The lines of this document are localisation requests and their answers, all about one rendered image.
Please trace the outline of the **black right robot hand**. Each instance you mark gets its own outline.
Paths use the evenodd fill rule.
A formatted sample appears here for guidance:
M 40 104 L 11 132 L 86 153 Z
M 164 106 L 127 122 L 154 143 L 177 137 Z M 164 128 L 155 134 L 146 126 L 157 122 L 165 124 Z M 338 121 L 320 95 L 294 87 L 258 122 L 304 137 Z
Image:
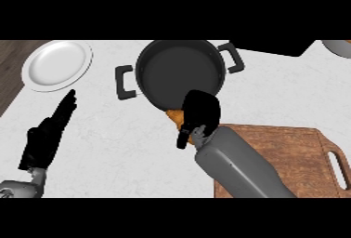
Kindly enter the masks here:
M 185 123 L 177 138 L 177 148 L 185 149 L 191 133 L 196 127 L 205 126 L 208 137 L 220 124 L 221 106 L 216 96 L 201 90 L 191 90 L 183 103 Z

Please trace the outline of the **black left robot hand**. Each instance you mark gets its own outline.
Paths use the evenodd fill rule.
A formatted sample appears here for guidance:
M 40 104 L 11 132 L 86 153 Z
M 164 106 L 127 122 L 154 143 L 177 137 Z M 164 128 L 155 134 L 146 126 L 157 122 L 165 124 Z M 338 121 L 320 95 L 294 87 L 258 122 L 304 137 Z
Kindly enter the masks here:
M 59 102 L 52 117 L 47 117 L 40 125 L 28 130 L 28 143 L 18 166 L 21 170 L 49 168 L 68 121 L 77 109 L 75 101 L 75 90 L 73 89 Z

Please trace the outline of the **golden brown croissant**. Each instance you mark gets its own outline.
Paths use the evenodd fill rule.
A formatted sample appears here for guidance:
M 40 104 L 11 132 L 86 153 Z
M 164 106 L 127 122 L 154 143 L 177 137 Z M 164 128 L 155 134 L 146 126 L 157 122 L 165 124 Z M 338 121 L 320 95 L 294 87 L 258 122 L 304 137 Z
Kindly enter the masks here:
M 165 115 L 174 122 L 179 129 L 177 148 L 185 149 L 186 145 L 192 143 L 191 132 L 188 129 L 185 129 L 185 111 L 167 110 Z

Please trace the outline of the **brown wooden cutting board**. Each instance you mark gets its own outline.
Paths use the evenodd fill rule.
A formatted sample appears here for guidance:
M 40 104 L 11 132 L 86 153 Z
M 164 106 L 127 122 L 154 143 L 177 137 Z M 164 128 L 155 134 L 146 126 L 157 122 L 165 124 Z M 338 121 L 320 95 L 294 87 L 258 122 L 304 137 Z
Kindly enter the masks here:
M 275 166 L 300 198 L 351 198 L 351 167 L 339 146 L 316 128 L 230 125 Z

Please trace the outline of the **white round plate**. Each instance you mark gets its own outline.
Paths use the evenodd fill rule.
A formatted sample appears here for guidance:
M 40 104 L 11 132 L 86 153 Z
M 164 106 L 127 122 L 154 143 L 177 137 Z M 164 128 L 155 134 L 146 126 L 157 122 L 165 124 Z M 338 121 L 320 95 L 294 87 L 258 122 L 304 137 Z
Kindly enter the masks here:
M 22 82 L 36 92 L 71 86 L 89 71 L 93 49 L 86 41 L 53 40 L 30 54 L 22 66 Z

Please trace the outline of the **black appliance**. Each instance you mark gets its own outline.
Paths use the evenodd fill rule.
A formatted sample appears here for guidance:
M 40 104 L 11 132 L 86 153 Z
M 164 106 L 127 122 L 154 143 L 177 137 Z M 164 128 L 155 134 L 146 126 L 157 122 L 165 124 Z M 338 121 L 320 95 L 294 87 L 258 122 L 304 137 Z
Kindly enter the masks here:
M 244 50 L 251 50 L 269 54 L 300 57 L 310 48 L 313 40 L 279 39 L 279 40 L 242 40 L 230 39 L 233 46 Z

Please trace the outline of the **grey round bowl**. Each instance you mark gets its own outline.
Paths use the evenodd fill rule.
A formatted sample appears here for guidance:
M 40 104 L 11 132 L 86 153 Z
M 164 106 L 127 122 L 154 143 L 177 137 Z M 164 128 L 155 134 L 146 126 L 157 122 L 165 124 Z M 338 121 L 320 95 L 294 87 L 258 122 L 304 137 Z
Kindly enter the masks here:
M 351 59 L 351 42 L 348 40 L 323 40 L 322 43 L 334 54 Z

